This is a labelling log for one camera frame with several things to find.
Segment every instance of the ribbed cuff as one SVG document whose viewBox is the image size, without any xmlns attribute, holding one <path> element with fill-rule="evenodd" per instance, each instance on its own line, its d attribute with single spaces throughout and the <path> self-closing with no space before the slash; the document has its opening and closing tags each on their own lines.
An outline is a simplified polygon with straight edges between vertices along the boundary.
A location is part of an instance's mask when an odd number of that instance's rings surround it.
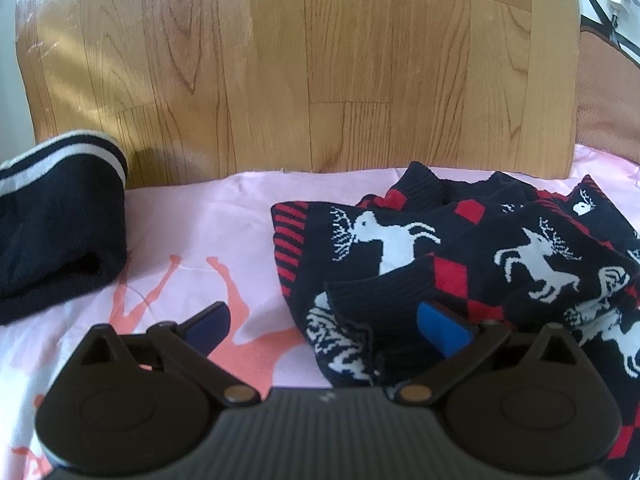
<svg viewBox="0 0 640 480">
<path fill-rule="evenodd" d="M 374 337 L 416 330 L 418 304 L 433 295 L 430 256 L 381 276 L 350 282 L 327 282 L 324 290 L 334 314 L 354 324 L 364 324 Z"/>
<path fill-rule="evenodd" d="M 430 211 L 443 205 L 444 190 L 440 179 L 420 162 L 412 162 L 392 186 L 407 197 L 405 212 Z"/>
</svg>

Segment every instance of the brown mesh fabric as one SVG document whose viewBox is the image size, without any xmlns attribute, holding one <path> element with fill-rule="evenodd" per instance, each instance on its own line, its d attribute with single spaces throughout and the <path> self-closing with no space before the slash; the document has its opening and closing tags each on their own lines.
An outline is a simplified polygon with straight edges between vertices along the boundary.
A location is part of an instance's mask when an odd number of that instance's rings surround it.
<svg viewBox="0 0 640 480">
<path fill-rule="evenodd" d="M 576 83 L 576 142 L 640 164 L 640 68 L 582 31 Z"/>
</svg>

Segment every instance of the wooden headboard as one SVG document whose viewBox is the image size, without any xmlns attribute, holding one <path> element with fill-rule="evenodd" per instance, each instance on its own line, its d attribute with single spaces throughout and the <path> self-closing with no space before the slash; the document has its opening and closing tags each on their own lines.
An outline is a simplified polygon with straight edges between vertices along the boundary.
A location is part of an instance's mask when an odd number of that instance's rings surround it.
<svg viewBox="0 0 640 480">
<path fill-rule="evenodd" d="M 118 139 L 130 186 L 245 170 L 567 174 L 577 0 L 17 0 L 36 138 Z"/>
</svg>

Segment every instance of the folded clothing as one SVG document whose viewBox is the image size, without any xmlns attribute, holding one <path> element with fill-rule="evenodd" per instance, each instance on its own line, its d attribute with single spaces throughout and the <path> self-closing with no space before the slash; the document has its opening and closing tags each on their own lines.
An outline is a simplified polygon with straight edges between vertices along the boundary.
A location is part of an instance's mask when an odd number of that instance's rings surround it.
<svg viewBox="0 0 640 480">
<path fill-rule="evenodd" d="M 272 219 L 283 295 L 332 384 L 396 385 L 443 359 L 418 330 L 421 301 L 524 331 L 562 322 L 623 415 L 608 469 L 638 469 L 619 459 L 640 452 L 640 240 L 591 177 L 563 196 L 413 162 L 384 197 L 279 203 Z"/>
<path fill-rule="evenodd" d="M 0 324 L 111 282 L 127 258 L 115 140 L 54 137 L 0 165 Z"/>
</svg>

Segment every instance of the pink fabric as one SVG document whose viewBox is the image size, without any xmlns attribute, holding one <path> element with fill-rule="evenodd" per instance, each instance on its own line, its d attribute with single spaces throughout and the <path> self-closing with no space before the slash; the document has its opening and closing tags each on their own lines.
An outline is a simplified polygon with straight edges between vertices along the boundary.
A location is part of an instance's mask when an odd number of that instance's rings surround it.
<svg viewBox="0 0 640 480">
<path fill-rule="evenodd" d="M 436 169 L 473 182 L 489 171 Z M 540 189 L 568 193 L 591 174 L 640 230 L 640 170 L 621 158 L 576 146 L 571 175 Z M 287 200 L 356 203 L 384 195 L 402 170 L 340 174 L 243 173 L 225 180 L 127 192 L 127 267 L 100 292 L 0 328 L 0 478 L 40 478 L 49 470 L 33 417 L 52 380 L 89 327 L 120 333 L 178 322 L 217 300 L 232 312 L 232 333 L 210 356 L 264 395 L 272 384 L 328 386 L 280 293 L 270 206 Z"/>
</svg>

